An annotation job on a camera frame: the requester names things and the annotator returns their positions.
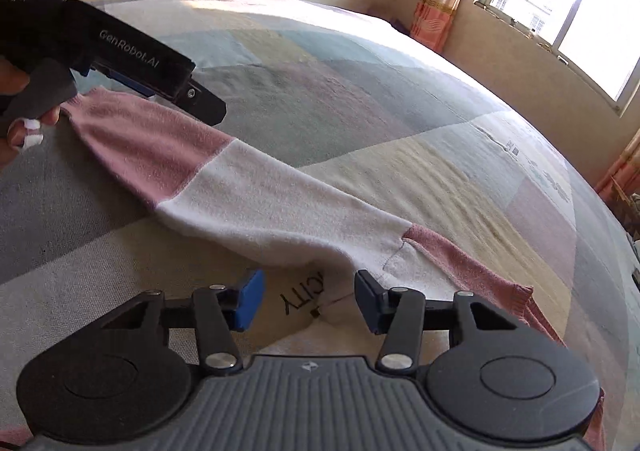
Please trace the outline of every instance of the black handheld device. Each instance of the black handheld device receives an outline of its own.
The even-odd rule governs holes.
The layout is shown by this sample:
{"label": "black handheld device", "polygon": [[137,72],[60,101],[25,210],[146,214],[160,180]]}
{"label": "black handheld device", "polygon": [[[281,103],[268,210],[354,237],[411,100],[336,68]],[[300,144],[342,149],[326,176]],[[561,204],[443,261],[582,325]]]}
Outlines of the black handheld device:
{"label": "black handheld device", "polygon": [[70,69],[98,70],[207,124],[226,114],[224,101],[191,77],[188,57],[79,0],[0,0],[0,55],[31,75],[22,94],[0,98],[0,136],[14,119],[35,119],[75,96]]}
{"label": "black handheld device", "polygon": [[[185,300],[147,291],[38,355],[17,383],[35,435],[25,450],[590,450],[591,368],[482,297],[428,300],[359,271],[358,306],[386,335],[375,363],[244,363],[230,331],[249,327],[263,280],[257,271]],[[194,328],[197,365],[167,348],[176,327]],[[448,330],[450,349],[420,366],[424,330]]]}

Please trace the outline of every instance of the window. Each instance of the window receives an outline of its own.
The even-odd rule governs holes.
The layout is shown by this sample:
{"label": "window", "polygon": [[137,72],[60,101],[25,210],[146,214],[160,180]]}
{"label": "window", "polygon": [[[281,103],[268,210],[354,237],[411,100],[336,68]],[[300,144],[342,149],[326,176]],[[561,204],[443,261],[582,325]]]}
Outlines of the window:
{"label": "window", "polygon": [[640,84],[640,0],[478,0],[524,32],[534,30],[621,112]]}

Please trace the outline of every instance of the white window frame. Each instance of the white window frame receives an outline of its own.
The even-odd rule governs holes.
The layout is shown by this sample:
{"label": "white window frame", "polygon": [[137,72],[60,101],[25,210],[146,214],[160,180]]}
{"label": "white window frame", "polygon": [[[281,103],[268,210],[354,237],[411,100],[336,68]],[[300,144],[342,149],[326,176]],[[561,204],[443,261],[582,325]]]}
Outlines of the white window frame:
{"label": "white window frame", "polygon": [[[516,21],[508,14],[505,14],[505,12],[493,7],[491,5],[491,2],[492,0],[476,0],[476,5],[482,7],[485,11],[490,12],[497,18],[500,18],[503,21],[507,22],[526,36],[530,36],[529,25],[521,24],[520,22]],[[616,111],[616,113],[621,116],[631,102],[631,99],[633,99],[633,97],[636,95],[638,88],[640,87],[640,59],[638,60],[638,63],[636,63],[636,67],[632,71],[625,87],[620,93],[620,97],[615,100],[609,94],[607,94],[607,92],[604,91],[604,89],[602,89],[602,87],[598,85],[596,81],[591,79],[591,77],[589,77],[582,69],[580,69],[577,64],[572,62],[567,56],[565,56],[565,54],[560,52],[562,41],[569,31],[569,27],[571,27],[571,24],[574,21],[575,15],[578,13],[578,9],[580,8],[581,3],[582,0],[576,0],[574,2],[553,44],[549,43],[543,38],[540,38],[539,36],[533,36],[532,39],[534,39],[544,49],[553,54],[560,62],[569,67],[569,69],[577,73],[578,76],[580,76],[594,91],[601,95],[601,97],[603,97],[603,99]]]}

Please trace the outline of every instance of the bed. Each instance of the bed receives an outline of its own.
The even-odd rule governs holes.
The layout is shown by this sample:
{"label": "bed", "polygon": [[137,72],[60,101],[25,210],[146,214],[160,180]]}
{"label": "bed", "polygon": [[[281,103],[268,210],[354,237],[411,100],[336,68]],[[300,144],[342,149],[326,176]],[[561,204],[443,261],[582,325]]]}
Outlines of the bed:
{"label": "bed", "polygon": [[[196,62],[196,79],[227,103],[221,131],[533,286],[556,332],[602,381],[607,446],[633,448],[640,263],[591,187],[508,105],[389,24],[341,9],[293,0],[98,6]],[[126,90],[96,73],[78,77],[81,92],[100,85]],[[1,174],[0,201],[3,427],[23,423],[14,383],[35,354],[141,290],[185,296],[247,264],[152,218],[64,119]],[[266,298],[280,306],[303,299],[298,284],[321,285],[311,271],[280,272]],[[261,329],[258,314],[243,351],[308,326],[308,299],[285,301],[278,329]],[[172,346],[193,355],[188,334],[172,335]]]}

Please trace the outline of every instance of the ribbed plastic surface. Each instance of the ribbed plastic surface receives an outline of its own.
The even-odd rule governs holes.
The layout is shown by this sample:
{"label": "ribbed plastic surface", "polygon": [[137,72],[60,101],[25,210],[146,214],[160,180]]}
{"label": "ribbed plastic surface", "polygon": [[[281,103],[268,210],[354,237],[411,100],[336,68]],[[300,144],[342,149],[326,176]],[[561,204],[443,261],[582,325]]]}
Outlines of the ribbed plastic surface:
{"label": "ribbed plastic surface", "polygon": [[[25,451],[81,448],[44,437]],[[361,357],[259,355],[247,371],[210,378],[169,424],[101,451],[488,451],[437,418],[408,380]],[[587,451],[577,440],[545,448]]]}

